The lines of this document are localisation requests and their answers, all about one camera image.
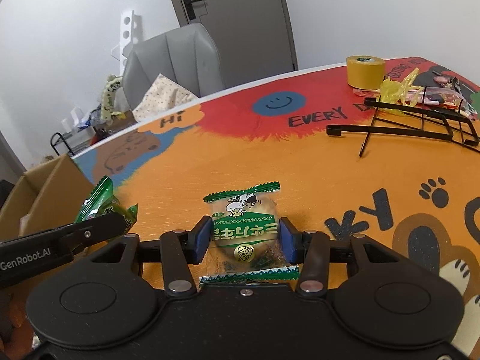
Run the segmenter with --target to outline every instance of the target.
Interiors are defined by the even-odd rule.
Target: door
[[[295,70],[293,37],[284,0],[181,3],[187,22],[201,23],[217,45],[227,87]]]

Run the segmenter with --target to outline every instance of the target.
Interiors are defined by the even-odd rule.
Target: table
[[[456,75],[419,57],[387,61],[395,80],[416,67],[421,85],[436,86],[433,71]],[[480,88],[459,78],[479,109]],[[325,133],[328,124],[369,124],[372,116],[347,85],[345,66],[320,67],[207,96],[74,160],[92,182],[110,176],[124,205],[139,203],[133,231],[142,240],[192,228],[211,214],[209,193],[279,181],[278,212],[298,229],[336,239],[362,231],[453,283],[466,304],[454,344],[477,359],[480,155],[451,142],[372,135],[359,158],[364,134]],[[205,274],[202,264],[191,270]],[[160,264],[146,266],[143,277],[162,287]],[[329,287],[345,278],[344,267],[332,266]]]

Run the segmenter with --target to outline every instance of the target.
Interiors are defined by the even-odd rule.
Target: black door handle
[[[197,18],[192,3],[198,3],[199,1],[203,0],[183,0],[183,3],[185,4],[185,9],[187,10],[188,20],[194,20]]]

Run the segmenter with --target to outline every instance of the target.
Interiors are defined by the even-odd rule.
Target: blue circle
[[[306,101],[305,96],[300,93],[275,92],[258,99],[252,109],[262,116],[286,115],[303,107]]]

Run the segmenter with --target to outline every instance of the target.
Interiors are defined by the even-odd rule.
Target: gold round logo
[[[235,248],[233,252],[236,260],[241,263],[248,263],[255,257],[255,249],[252,245],[249,244],[241,244]]]

